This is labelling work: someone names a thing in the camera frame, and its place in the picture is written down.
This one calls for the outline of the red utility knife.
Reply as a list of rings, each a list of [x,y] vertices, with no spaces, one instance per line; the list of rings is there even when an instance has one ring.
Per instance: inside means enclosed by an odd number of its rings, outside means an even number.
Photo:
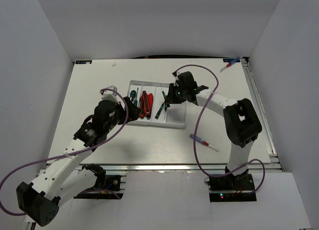
[[[147,119],[150,119],[151,118],[151,111],[150,111],[149,99],[148,99],[148,95],[147,95],[146,91],[142,92],[142,101],[144,104],[144,107],[143,107],[144,116]]]
[[[145,107],[144,107],[144,97],[143,97],[143,95],[141,95],[139,103],[140,103],[139,108],[141,110],[140,114],[139,114],[139,117],[141,119],[143,119],[144,116],[145,116],[145,111],[144,111]]]
[[[148,94],[148,113],[147,116],[150,118],[152,115],[154,96],[152,93]]]

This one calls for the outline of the stubby green screwdriver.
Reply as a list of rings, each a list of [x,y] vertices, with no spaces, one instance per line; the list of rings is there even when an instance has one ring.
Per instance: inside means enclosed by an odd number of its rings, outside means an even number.
[[[132,91],[130,92],[130,98],[131,98],[132,100],[134,100],[135,97],[136,97],[136,94],[137,94],[137,92],[136,92],[135,90],[132,90]]]

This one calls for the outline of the blue screwdriver front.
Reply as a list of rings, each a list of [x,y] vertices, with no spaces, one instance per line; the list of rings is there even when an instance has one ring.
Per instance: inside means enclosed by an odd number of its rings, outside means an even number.
[[[216,152],[219,152],[219,150],[218,150],[217,148],[214,148],[212,145],[210,145],[210,144],[209,144],[208,142],[206,142],[205,140],[203,140],[203,139],[201,139],[201,138],[199,138],[199,137],[195,137],[193,134],[190,134],[189,137],[190,137],[191,139],[194,139],[196,142],[200,143],[201,145],[206,146],[206,147],[208,147],[208,148],[210,148],[210,149],[212,149],[212,150],[214,150],[214,151],[216,151]]]

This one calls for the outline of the blue screwdriver back corner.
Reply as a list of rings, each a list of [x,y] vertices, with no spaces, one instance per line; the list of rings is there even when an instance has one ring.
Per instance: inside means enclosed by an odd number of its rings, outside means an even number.
[[[220,69],[219,72],[224,71],[225,69],[231,67],[232,65],[234,65],[237,62],[240,62],[240,57],[236,57],[236,58],[224,58],[223,59],[224,63],[227,63],[225,67],[223,67],[222,69]]]

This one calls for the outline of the long green screwdriver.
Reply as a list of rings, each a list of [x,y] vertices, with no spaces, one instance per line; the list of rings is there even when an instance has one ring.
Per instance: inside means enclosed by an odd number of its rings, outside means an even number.
[[[134,101],[133,101],[133,103],[134,103],[135,106],[138,106],[138,100],[137,100],[138,91],[139,91],[139,88],[137,88],[137,90],[136,90],[136,92],[135,92],[135,98],[134,98]]]

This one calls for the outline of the black green precision screwdriver front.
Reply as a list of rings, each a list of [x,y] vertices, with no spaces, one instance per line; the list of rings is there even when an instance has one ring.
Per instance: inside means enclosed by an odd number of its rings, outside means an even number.
[[[164,90],[163,90],[161,85],[160,85],[160,88],[161,88],[161,92],[162,92],[163,98],[164,98],[164,100],[166,100],[166,94],[165,94],[165,92],[164,92]]]

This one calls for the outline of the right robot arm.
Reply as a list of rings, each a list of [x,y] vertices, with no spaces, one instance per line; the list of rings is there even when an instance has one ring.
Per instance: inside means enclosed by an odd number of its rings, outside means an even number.
[[[165,103],[181,104],[189,102],[202,107],[199,117],[205,109],[211,110],[224,119],[227,137],[231,142],[229,161],[225,174],[215,178],[225,178],[226,186],[237,189],[248,174],[248,158],[254,141],[262,132],[262,126],[252,102],[244,98],[234,100],[198,86],[191,72],[174,72],[175,82],[169,85]]]

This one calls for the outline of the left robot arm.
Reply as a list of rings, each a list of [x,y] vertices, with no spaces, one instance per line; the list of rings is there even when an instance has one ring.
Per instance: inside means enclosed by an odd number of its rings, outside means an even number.
[[[124,122],[139,118],[140,108],[129,97],[126,107],[116,100],[102,100],[74,134],[63,157],[55,160],[42,174],[30,183],[22,182],[16,189],[19,208],[41,227],[48,225],[59,208],[84,190],[102,189],[107,186],[105,170],[96,164],[82,167],[80,173],[71,176],[80,163],[90,156],[108,133]]]

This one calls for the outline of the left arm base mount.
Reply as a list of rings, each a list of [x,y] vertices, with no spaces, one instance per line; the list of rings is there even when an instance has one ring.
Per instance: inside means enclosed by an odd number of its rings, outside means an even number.
[[[95,184],[80,192],[75,199],[89,200],[120,200],[124,195],[126,176],[107,174],[101,166],[96,164],[84,165],[81,170],[90,170],[96,178]]]

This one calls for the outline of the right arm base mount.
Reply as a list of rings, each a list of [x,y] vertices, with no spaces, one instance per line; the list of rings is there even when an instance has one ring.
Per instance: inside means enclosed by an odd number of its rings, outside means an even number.
[[[252,191],[255,190],[251,174],[233,183],[226,176],[224,178],[207,177],[204,182],[209,187],[209,199],[211,203],[231,202],[256,202],[257,197]]]

